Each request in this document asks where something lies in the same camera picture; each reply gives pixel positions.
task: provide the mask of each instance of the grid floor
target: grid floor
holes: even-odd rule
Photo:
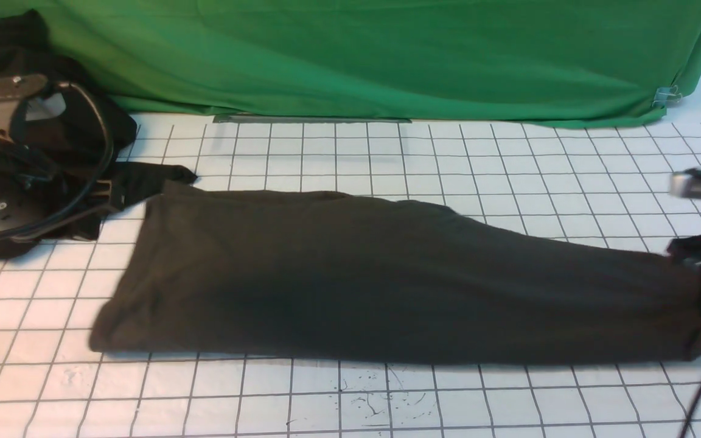
[[[701,166],[701,124],[141,120],[122,159],[183,164],[202,189],[425,200],[530,235],[652,252],[701,233],[701,202],[667,194],[670,172]],[[420,368],[98,355],[88,330],[128,262],[142,211],[107,221],[99,242],[45,242],[0,263],[0,438],[673,438],[701,380],[701,360]],[[701,409],[693,433],[701,438]]]

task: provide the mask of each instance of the metal clip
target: metal clip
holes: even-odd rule
[[[656,90],[654,101],[651,106],[654,108],[664,108],[667,103],[680,103],[683,100],[683,94],[678,92],[678,86],[662,86]]]

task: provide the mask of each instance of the black device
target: black device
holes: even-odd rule
[[[83,97],[99,124],[105,146],[100,161],[89,173],[65,169],[41,147],[24,142],[28,111],[64,92]],[[94,97],[80,84],[51,83],[41,74],[1,77],[0,240],[28,242],[50,236],[84,217],[122,210],[125,200],[120,188],[100,180],[113,158],[114,145],[105,117]],[[94,236],[70,238],[89,240]]]

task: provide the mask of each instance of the black cloth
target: black cloth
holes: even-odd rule
[[[114,163],[106,171],[105,179],[111,180],[115,186],[122,189],[124,195],[123,207],[128,208],[140,203],[151,196],[161,193],[164,182],[172,181],[192,184],[197,176],[183,166],[167,166],[151,163]],[[83,221],[71,224],[69,227],[53,233],[48,238],[63,236],[85,235],[90,240],[99,237],[101,222],[104,216],[94,215]],[[9,239],[0,241],[0,260],[9,260],[23,256],[39,244],[34,242],[14,242]]]
[[[701,278],[664,256],[335,192],[166,185],[95,352],[578,365],[701,355]]]

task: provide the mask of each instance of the green cloth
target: green cloth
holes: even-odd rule
[[[653,122],[701,74],[701,0],[0,0],[130,111]]]

